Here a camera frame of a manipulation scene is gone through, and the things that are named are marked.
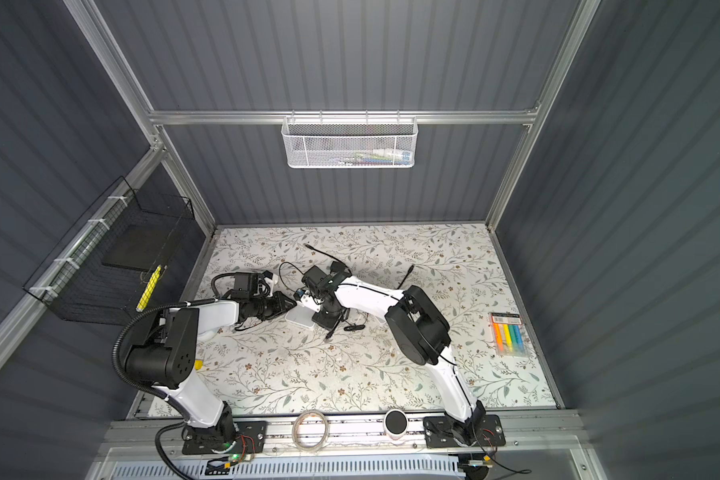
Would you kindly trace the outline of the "white network switch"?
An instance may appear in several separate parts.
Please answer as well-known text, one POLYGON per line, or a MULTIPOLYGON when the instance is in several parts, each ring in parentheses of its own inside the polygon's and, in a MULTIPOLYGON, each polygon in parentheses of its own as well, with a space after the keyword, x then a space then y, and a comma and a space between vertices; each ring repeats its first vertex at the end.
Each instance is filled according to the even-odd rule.
POLYGON ((312 320, 315 312, 307 307, 297 305, 285 314, 285 320, 300 328, 313 330, 315 323, 312 320))

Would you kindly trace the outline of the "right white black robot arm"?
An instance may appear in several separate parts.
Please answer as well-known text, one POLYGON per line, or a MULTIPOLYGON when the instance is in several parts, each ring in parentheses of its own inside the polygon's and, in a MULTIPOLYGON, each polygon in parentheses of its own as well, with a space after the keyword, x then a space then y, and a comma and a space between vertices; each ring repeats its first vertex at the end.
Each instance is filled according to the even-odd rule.
POLYGON ((330 272, 312 267, 296 290, 297 304, 310 309, 315 320, 335 326, 344 314, 357 310, 382 319, 403 355, 429 373, 450 419, 450 435, 464 446, 476 442, 485 407, 470 391, 451 349, 450 324, 418 286, 389 289, 361 280, 341 262, 330 272))

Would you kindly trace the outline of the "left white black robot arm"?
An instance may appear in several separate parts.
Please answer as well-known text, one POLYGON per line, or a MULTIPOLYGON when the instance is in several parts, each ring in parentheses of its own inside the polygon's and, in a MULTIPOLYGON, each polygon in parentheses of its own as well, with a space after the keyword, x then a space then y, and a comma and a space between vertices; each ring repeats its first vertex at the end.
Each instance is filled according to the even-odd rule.
POLYGON ((200 379, 197 344, 226 327, 245 331, 250 318, 263 323, 294 309, 296 301, 278 291, 277 282, 270 271, 222 273, 211 279, 208 299, 141 312, 114 343, 116 374, 179 412, 187 441, 214 453, 254 448, 255 442, 235 425, 231 407, 200 379))

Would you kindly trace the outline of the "yellow green marker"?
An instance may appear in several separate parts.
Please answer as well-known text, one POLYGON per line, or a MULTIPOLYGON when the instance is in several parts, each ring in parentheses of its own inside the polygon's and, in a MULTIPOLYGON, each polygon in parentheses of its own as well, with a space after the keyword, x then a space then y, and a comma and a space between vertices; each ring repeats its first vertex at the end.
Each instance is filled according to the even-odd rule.
POLYGON ((162 275, 163 266, 158 265, 155 270, 152 272, 149 280, 147 281, 147 284, 142 292, 142 295, 140 296, 137 304, 136 304, 136 311, 137 312, 143 312, 147 306, 149 305, 149 302, 151 300, 151 297, 154 293, 154 290, 160 280, 160 277, 162 275))

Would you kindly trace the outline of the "clear tape roll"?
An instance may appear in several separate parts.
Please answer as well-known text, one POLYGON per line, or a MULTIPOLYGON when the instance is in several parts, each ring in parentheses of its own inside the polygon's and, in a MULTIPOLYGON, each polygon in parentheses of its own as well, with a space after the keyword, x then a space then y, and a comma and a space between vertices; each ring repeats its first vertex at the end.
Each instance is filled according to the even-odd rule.
POLYGON ((293 445, 303 452, 321 450, 330 434, 330 422, 320 411, 309 410, 301 413, 292 423, 293 445))

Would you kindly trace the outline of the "black foam pad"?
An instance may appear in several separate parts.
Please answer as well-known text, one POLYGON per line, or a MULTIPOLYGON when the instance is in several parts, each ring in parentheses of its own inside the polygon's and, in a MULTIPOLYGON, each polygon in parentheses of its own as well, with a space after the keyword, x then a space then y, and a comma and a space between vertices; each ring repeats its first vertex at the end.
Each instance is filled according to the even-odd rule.
POLYGON ((107 267, 149 272, 172 254, 177 236, 169 227, 130 225, 105 253, 107 267))

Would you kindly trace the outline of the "pack of coloured markers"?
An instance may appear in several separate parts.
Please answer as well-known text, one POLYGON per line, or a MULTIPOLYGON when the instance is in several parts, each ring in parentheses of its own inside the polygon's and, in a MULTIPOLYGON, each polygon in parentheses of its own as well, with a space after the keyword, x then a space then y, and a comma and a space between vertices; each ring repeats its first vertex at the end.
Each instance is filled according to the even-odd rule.
POLYGON ((519 314, 492 313, 490 320, 496 351, 500 356, 528 356, 523 325, 519 314))

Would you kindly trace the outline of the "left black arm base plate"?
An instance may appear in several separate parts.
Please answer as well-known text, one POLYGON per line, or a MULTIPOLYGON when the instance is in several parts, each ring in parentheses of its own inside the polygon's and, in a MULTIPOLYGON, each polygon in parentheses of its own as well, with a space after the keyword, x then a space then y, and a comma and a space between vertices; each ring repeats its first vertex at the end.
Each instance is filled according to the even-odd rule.
POLYGON ((235 421, 231 429, 223 427, 185 427, 181 438, 183 455, 233 456, 248 460, 263 452, 268 424, 265 421, 235 421))

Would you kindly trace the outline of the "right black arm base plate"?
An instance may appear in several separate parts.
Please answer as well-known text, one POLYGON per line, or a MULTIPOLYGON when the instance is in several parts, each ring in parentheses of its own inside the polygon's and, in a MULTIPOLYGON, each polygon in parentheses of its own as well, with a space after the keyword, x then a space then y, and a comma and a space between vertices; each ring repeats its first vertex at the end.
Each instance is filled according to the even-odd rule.
POLYGON ((428 416, 423 419, 428 448, 477 447, 486 449, 506 445, 504 429, 497 415, 484 415, 475 426, 467 426, 452 418, 428 416))

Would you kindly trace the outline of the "aluminium front rail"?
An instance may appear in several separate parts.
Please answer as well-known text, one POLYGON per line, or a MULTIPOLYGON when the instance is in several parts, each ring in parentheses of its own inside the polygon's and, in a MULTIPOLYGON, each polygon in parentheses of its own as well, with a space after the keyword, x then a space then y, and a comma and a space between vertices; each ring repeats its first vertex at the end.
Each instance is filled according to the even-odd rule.
POLYGON ((432 449, 426 446, 423 419, 440 416, 438 412, 408 413, 408 431, 401 440, 390 440, 384 431, 383 413, 324 414, 330 422, 325 446, 316 452, 303 452, 292 443, 291 428, 297 415, 248 416, 237 421, 265 421, 268 424, 260 457, 305 455, 364 455, 396 453, 466 453, 531 450, 575 450, 590 446, 579 414, 574 410, 499 411, 489 415, 500 418, 506 438, 503 447, 486 449, 456 447, 432 449))

